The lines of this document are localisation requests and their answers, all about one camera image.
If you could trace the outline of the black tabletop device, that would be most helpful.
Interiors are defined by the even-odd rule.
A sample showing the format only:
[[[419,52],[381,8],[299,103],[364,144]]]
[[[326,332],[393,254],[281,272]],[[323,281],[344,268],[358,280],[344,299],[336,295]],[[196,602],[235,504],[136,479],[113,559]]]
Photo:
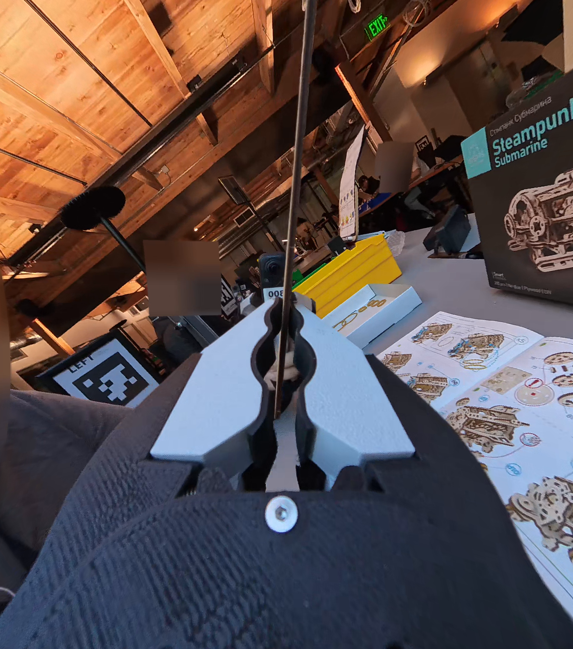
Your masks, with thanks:
[[[423,246],[437,254],[440,250],[456,255],[471,231],[468,214],[460,205],[453,206],[423,239]]]

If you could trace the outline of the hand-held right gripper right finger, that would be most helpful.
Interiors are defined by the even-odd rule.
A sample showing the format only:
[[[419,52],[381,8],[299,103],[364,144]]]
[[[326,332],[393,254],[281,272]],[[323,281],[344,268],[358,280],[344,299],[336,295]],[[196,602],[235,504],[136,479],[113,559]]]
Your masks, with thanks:
[[[415,449],[362,350],[305,306],[292,306],[296,445],[335,481],[347,466],[412,458]]]

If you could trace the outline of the black round lamp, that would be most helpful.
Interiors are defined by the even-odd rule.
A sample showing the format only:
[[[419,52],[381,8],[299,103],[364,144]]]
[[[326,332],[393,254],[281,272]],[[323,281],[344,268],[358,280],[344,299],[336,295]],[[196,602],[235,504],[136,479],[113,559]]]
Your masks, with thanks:
[[[125,193],[120,188],[100,186],[71,199],[57,215],[67,229],[75,231],[87,232],[100,224],[103,225],[117,244],[133,259],[140,271],[146,272],[143,259],[112,223],[125,204]]]

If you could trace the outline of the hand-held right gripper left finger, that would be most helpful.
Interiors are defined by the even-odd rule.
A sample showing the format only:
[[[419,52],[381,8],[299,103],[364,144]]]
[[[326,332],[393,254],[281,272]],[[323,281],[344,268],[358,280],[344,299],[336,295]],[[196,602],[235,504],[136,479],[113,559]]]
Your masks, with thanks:
[[[276,442],[265,375],[281,310],[281,299],[263,304],[201,353],[153,458],[219,468],[228,477],[268,462]]]

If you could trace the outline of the open instruction booklet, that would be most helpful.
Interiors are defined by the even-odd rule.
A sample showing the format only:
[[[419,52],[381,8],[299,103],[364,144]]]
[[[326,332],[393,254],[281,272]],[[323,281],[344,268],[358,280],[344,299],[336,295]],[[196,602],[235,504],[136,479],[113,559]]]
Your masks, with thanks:
[[[573,618],[573,339],[438,312],[377,358],[460,436]]]

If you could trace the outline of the hanging black monitor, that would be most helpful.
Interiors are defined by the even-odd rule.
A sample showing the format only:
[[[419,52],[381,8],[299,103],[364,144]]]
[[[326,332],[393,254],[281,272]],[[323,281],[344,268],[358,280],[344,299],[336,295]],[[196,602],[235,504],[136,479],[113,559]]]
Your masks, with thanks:
[[[217,181],[235,205],[250,206],[251,199],[234,175],[221,176]]]

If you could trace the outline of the yellow plastic bin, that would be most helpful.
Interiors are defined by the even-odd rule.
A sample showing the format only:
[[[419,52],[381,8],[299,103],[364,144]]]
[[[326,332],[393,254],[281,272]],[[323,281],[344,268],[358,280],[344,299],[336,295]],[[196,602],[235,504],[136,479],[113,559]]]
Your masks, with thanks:
[[[378,234],[334,257],[294,292],[312,299],[323,318],[365,285],[390,284],[401,275],[385,235]]]

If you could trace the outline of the person's left forearm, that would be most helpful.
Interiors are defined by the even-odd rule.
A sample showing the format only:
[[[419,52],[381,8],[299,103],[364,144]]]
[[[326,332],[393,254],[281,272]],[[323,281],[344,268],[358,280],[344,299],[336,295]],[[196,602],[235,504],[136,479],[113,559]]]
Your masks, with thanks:
[[[0,536],[29,572],[89,460],[133,409],[11,390],[0,465]]]

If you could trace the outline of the dark model kit box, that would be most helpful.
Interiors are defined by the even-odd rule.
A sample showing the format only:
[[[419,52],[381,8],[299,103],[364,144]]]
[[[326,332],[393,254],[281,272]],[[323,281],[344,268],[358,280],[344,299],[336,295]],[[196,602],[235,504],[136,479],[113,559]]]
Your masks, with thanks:
[[[490,286],[573,305],[573,70],[461,150]]]

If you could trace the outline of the white cardboard tray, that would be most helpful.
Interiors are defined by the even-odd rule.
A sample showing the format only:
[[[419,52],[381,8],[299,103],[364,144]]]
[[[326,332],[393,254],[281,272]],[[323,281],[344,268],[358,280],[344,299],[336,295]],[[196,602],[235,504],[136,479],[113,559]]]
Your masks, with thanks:
[[[368,284],[322,320],[350,342],[364,348],[421,303],[411,286]]]

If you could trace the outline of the white instruction sheet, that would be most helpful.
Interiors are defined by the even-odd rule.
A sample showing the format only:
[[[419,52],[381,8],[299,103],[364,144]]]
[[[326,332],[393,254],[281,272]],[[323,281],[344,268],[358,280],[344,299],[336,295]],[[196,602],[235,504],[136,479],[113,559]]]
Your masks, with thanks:
[[[340,180],[339,236],[343,241],[355,241],[358,232],[358,189],[356,170],[365,138],[365,126],[347,149],[345,165]]]

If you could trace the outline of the plywood model parts sheet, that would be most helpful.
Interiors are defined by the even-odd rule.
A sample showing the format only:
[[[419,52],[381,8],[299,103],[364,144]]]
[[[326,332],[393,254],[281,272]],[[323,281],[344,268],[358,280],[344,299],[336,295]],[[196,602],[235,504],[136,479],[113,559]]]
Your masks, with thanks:
[[[303,156],[303,141],[307,121],[308,89],[311,74],[311,61],[315,41],[317,1],[305,2],[305,23],[301,48],[301,67],[299,73],[298,109],[296,116],[296,139],[294,143],[294,163],[292,170],[292,187],[289,205],[289,223],[287,248],[285,252],[284,283],[281,302],[281,326],[279,329],[277,347],[277,375],[275,380],[275,399],[273,418],[281,415],[282,383],[286,367],[286,352],[289,341],[289,323],[292,304],[292,273],[294,266],[294,253],[296,242],[297,215],[301,189],[301,168]]]

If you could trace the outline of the black framed marker board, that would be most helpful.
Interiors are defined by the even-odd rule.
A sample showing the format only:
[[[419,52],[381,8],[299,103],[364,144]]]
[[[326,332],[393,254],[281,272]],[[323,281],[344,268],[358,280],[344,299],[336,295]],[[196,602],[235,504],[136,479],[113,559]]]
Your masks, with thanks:
[[[163,381],[156,365],[121,328],[38,374],[35,386],[102,404],[134,408]]]

